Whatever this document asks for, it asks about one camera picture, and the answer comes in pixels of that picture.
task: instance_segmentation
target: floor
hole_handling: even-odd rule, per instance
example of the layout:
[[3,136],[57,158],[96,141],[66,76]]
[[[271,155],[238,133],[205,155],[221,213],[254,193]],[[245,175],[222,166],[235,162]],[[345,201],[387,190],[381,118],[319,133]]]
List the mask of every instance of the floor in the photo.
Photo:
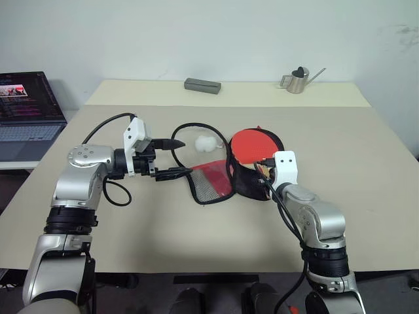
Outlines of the floor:
[[[26,179],[26,173],[0,173],[0,213]],[[260,273],[259,281],[272,285],[284,293],[297,280],[297,273]],[[206,296],[207,313],[241,313],[241,293],[249,283],[237,284],[174,284],[174,274],[139,274],[139,285],[134,289],[100,286],[98,313],[163,314],[168,313],[176,296],[185,288],[195,287]],[[419,313],[419,292],[408,286],[407,275],[375,279],[358,284],[368,314]],[[307,282],[294,293],[288,304],[304,309],[305,296],[311,291]],[[17,313],[22,309],[22,288],[7,291],[0,288],[0,314]]]

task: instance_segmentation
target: white cotton ball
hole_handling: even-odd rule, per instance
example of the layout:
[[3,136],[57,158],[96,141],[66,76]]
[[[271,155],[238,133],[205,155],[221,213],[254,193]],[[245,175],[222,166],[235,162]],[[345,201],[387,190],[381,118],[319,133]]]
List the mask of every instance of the white cotton ball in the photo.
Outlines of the white cotton ball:
[[195,149],[198,152],[212,152],[217,147],[217,140],[214,136],[199,135],[195,140]]

